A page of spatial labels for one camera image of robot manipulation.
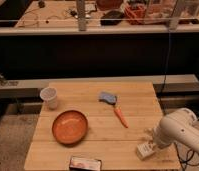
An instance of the orange bowl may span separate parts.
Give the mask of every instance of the orange bowl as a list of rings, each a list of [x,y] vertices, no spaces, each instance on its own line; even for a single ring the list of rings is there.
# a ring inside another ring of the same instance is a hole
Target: orange bowl
[[[88,120],[85,115],[76,110],[61,113],[52,125],[54,138],[62,144],[79,142],[86,135],[87,130]]]

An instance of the white paper cup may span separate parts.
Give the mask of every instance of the white paper cup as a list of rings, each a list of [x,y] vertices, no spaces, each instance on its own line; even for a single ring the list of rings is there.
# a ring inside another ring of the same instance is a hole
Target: white paper cup
[[[40,92],[40,98],[46,103],[46,106],[54,110],[58,106],[57,91],[54,88],[44,88]]]

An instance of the speckled floor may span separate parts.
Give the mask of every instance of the speckled floor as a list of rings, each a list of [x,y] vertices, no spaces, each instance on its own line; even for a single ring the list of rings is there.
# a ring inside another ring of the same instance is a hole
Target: speckled floor
[[[37,114],[4,115],[0,120],[0,171],[23,171],[30,142],[37,123]],[[179,144],[181,156],[187,148]],[[187,171],[199,171],[188,167]]]

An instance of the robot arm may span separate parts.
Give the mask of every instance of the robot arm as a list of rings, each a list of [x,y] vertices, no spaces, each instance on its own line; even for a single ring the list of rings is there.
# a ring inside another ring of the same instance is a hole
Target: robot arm
[[[199,130],[193,127],[196,122],[196,115],[187,108],[164,116],[152,131],[153,142],[137,146],[138,156],[145,159],[155,152],[154,146],[162,149],[175,140],[199,153]]]

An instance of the wooden table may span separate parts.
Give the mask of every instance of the wooden table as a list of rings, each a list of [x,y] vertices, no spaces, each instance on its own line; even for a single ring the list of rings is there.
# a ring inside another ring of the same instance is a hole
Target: wooden table
[[[77,19],[69,14],[69,10],[76,11],[76,1],[45,1],[45,7],[39,8],[38,1],[33,1],[15,27],[78,27]],[[92,12],[87,26],[101,27],[100,18],[107,11]],[[129,26],[127,21],[118,25]]]
[[[71,156],[102,160],[102,170],[177,170],[180,164],[174,146],[141,161],[135,154],[137,144],[145,141],[147,128],[162,117],[151,83],[145,82],[63,82],[56,88],[59,107],[51,111],[43,103],[25,162],[25,170],[68,170]],[[101,91],[118,95],[118,104],[129,128],[124,128],[112,106],[98,101]],[[89,130],[83,141],[73,147],[57,143],[51,127],[66,110],[81,111]]]

